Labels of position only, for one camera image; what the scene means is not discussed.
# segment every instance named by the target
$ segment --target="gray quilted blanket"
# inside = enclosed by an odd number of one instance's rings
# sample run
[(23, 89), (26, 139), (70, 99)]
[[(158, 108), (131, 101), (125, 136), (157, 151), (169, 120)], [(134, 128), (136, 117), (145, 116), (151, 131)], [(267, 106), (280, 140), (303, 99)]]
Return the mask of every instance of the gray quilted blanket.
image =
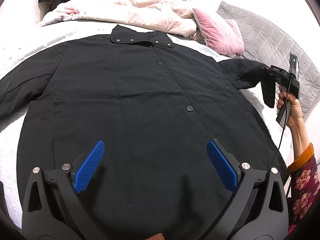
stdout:
[(300, 46), (278, 26), (250, 11), (222, 1), (217, 13), (238, 23), (244, 40), (242, 57), (288, 70), (290, 53), (298, 56), (300, 104), (305, 115), (320, 92), (320, 75)]

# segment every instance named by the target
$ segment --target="white bedsheet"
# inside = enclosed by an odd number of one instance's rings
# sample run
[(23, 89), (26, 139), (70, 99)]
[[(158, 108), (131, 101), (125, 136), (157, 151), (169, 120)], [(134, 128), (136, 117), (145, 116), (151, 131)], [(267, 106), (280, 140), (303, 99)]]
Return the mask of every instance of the white bedsheet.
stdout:
[[(20, 41), (19, 46), (7, 47), (5, 52), (2, 53), (4, 60), (1, 61), (2, 63), (0, 65), (0, 79), (23, 60), (43, 49), (64, 41), (97, 34), (110, 34), (115, 26), (115, 23), (70, 21), (41, 27), (34, 33), (30, 33), (23, 41)], [(138, 32), (152, 31), (135, 26), (123, 26)], [(217, 62), (229, 59), (196, 41), (177, 38), (169, 34), (168, 36), (172, 42), (197, 50), (204, 55), (214, 58)], [(268, 127), (274, 143), (278, 146), (282, 129), (276, 122), (276, 109), (270, 109), (263, 103), (260, 83), (255, 88), (242, 90), (241, 92), (259, 112)], [(20, 131), (27, 110), (28, 106), (25, 106), (17, 113), (12, 114), (10, 118), (0, 120), (0, 180), (4, 184), (4, 193), (9, 215), (12, 221), (20, 228), (22, 223), (22, 208), (18, 195), (16, 159)], [(286, 129), (280, 148), (280, 153), (284, 160), (287, 159), (289, 154), (291, 141), (290, 131)]]

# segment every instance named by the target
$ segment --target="pink comforter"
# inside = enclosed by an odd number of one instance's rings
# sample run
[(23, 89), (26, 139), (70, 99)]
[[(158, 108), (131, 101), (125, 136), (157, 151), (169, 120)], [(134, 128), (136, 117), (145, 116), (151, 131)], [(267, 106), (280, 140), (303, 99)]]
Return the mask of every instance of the pink comforter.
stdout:
[(71, 0), (48, 12), (40, 25), (83, 19), (135, 25), (204, 42), (192, 7), (183, 0)]

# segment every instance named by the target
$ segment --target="red floral clothing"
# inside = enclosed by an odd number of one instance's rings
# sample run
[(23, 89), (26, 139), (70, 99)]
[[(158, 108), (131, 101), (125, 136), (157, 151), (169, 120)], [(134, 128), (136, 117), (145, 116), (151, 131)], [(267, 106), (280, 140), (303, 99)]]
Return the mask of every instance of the red floral clothing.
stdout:
[(291, 196), (293, 200), (292, 210), (289, 210), (289, 212), (292, 212), (290, 233), (307, 213), (320, 189), (312, 143), (288, 167), (288, 171), (291, 172)]

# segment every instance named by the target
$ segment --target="pink velvet pillow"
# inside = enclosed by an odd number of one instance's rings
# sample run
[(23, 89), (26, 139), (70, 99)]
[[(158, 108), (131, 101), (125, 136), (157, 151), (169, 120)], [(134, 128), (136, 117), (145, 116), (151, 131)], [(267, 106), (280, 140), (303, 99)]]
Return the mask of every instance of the pink velvet pillow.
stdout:
[(193, 8), (205, 44), (223, 55), (242, 54), (244, 42), (235, 20), (224, 20), (219, 14), (208, 14)]

